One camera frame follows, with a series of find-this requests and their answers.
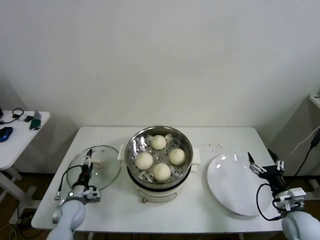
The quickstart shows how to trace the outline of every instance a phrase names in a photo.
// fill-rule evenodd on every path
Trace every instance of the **blue mouse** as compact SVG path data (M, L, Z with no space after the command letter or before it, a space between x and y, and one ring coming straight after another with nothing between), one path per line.
M7 141L13 130L14 129L10 126L0 129L0 143Z

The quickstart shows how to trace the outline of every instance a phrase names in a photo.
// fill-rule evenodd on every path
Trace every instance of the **black device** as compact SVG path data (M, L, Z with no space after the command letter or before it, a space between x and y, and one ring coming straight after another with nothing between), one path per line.
M12 134L12 131L14 129L11 126L6 126L4 128L0 129L0 143L7 141L10 135Z
M255 161L249 152L248 152L248 158L249 158L249 163L254 165ZM265 179L269 182L273 197L275 197L281 192L289 190L284 179L282 178L282 175L285 172L284 169L281 169L276 165L264 166L263 168L266 171L259 172L257 175L259 176L259 178Z
M91 156L92 156L92 149L90 149L86 153L86 158L91 159ZM90 165L86 165L86 164L82 165L81 173L79 175L78 181L72 185L72 188L78 185L88 186L91 178L91 171L92 171L92 163Z

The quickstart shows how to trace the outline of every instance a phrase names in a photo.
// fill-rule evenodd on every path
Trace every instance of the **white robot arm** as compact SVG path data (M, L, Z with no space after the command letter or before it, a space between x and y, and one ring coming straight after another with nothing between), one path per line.
M282 230L288 240L320 238L320 222L303 211L289 212L282 220Z
M250 169L266 179L271 187L273 206L280 213L279 217L269 219L277 221L282 219L282 230L288 240L316 240L320 239L320 222L304 212L304 195L302 188L289 189L282 178L284 173L284 161L278 160L276 165L258 166L248 152Z
M86 216L85 205L79 200L70 200L61 207L61 217L47 240L73 240L73 230L81 225Z
M73 184L67 198L63 199L54 211L52 222L58 224L55 229L49 233L47 240L73 240L73 231L78 228L85 219L85 204L100 201L100 191L94 186L89 186L92 172L92 152L92 149L90 149L82 161L82 165L77 166L81 167L79 178L77 182ZM61 198L61 186L62 181L57 195L54 198L55 200L60 200Z

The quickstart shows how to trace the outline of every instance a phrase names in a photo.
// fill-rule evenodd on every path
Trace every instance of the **cable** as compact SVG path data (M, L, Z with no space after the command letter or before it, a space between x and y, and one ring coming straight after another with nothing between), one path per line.
M314 148L313 146L310 146L310 148L309 148L308 152L306 153L305 158L304 158L303 162L301 163L298 171L296 171L296 173L295 173L295 174L291 177L291 179L287 182L287 185L289 185L289 184L291 183L291 181L293 180L293 178L295 178L295 177L298 175L298 173L300 172L301 168L304 166L305 162L307 161L308 156L309 156L309 153L311 152L311 150L312 150L313 148Z
M16 114L16 113L15 113L16 110L20 110L22 113ZM12 117L13 117L14 119L11 120L11 121L7 121L7 122L0 121L0 125L10 124L10 123L14 122L15 120L17 120L18 118L20 118L24 113L25 113L25 111L24 111L22 108L16 107L15 109L12 110Z
M10 235L9 235L9 240L11 240L11 235L12 235L12 233L14 233L14 235L15 235L14 240L16 240L16 239L17 239L17 232L14 230L14 228L13 228L10 224L7 224L7 225L3 226L2 228L0 228L0 232L1 232L3 229L5 229L6 227L10 227L10 228L12 229L12 231L11 231L11 233L10 233Z
M282 219L282 216L276 216L276 217L274 217L274 218L266 218L266 217L263 215L263 213L261 212L260 207L259 207L259 203L258 203L258 196L259 196L260 189L261 189L263 186L269 186L269 187L271 188L270 184L264 183L264 184L261 184L261 185L259 186L259 188L258 188L258 191L256 191L255 202L256 202L256 207L258 208L258 211L259 211L260 215L261 215L265 220L267 220L267 221L269 221L269 222L271 222L271 221L277 221L277 220L279 220L279 219Z
M61 192L61 189L62 189L62 183L64 181L64 176L65 174L70 170L70 169L73 169L73 168L78 168L78 167L82 167L82 165L75 165L75 166L72 166L72 167L69 167L62 175L61 177L61 182L60 182L60 185L59 185L59 188L58 188L58 191Z
M277 207L276 204L275 204L275 201L272 201L272 206L273 206L275 209L279 210L279 211L287 211L285 208Z
M17 219L19 220L20 219L20 214L19 214L19 202L18 202L18 200L16 200L16 209L17 209ZM41 230L41 231L39 231L36 235L34 235L34 236L25 236L24 235L24 233L23 233L23 231L20 229L20 224L17 222L17 227L18 227L18 230L19 230L19 232L20 232L20 234L21 234L21 236L24 238L24 239L34 239L34 238L36 238L36 237L38 237L40 234L42 234L44 231L43 230Z
M286 156L283 160L288 159L288 158L297 150L297 148L298 148L301 144L303 144L305 141L307 141L307 140L315 133L315 131L317 131L318 129L320 129L320 126L318 126L315 130L313 130L313 131L310 133L310 135L306 137L306 139L304 139L303 141L301 141L300 143L298 143L298 145L292 150L292 152L290 152L289 155Z

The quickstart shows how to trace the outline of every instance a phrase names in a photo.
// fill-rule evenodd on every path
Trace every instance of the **white plate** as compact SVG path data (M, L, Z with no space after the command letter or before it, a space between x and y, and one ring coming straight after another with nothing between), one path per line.
M215 157L208 167L207 180L216 199L232 212L245 216L259 215L256 194L266 180L249 169L247 153L224 154ZM259 207L263 212L273 197L268 186L259 192Z

